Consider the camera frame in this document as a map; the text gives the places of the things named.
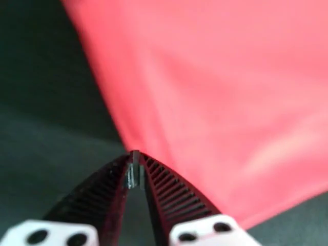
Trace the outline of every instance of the pink fabric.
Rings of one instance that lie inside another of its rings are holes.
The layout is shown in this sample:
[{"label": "pink fabric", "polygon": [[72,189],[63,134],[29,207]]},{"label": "pink fabric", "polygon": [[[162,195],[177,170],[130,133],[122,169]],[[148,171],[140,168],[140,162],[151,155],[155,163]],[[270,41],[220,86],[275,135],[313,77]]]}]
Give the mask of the pink fabric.
[{"label": "pink fabric", "polygon": [[128,149],[244,228],[327,190],[327,1],[63,3]]}]

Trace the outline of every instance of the dark gray surface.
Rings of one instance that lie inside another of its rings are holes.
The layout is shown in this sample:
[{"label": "dark gray surface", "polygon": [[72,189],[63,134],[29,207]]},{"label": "dark gray surface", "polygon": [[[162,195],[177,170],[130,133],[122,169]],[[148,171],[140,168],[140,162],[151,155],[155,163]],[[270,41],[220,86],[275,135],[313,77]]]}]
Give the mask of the dark gray surface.
[{"label": "dark gray surface", "polygon": [[[0,234],[40,218],[124,151],[59,1],[2,1]],[[325,245],[327,202],[322,195],[250,232],[264,245]],[[120,245],[153,245],[141,191],[128,197]]]}]

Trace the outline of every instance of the ribbed texture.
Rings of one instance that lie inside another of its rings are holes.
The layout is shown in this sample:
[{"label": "ribbed texture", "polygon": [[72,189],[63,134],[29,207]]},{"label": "ribbed texture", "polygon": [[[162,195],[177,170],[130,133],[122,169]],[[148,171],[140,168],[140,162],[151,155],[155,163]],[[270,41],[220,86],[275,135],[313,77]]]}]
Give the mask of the ribbed texture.
[{"label": "ribbed texture", "polygon": [[145,161],[148,182],[164,220],[162,224],[169,227],[168,230],[177,223],[219,213],[210,209],[209,202],[198,197],[195,189],[173,171],[147,156]]},{"label": "ribbed texture", "polygon": [[85,223],[95,226],[100,237],[112,237],[119,229],[121,202],[126,191],[122,184],[127,157],[121,157],[92,174],[60,201],[45,220]]}]

